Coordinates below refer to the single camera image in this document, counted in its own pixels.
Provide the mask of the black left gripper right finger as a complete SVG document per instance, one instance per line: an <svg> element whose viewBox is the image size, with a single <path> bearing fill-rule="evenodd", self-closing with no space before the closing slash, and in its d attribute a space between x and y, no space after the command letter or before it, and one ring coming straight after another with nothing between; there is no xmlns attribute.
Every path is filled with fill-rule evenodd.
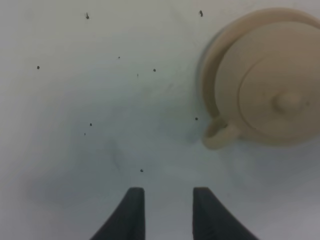
<svg viewBox="0 0 320 240"><path fill-rule="evenodd" d="M208 187L193 189L194 240L257 240L218 200Z"/></svg>

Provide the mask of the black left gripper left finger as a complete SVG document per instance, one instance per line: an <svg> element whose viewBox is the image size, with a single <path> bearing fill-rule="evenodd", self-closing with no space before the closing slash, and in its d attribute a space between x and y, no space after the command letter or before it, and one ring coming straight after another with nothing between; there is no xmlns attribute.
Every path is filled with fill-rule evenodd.
<svg viewBox="0 0 320 240"><path fill-rule="evenodd" d="M142 187L129 188L117 208L91 239L144 240L145 190Z"/></svg>

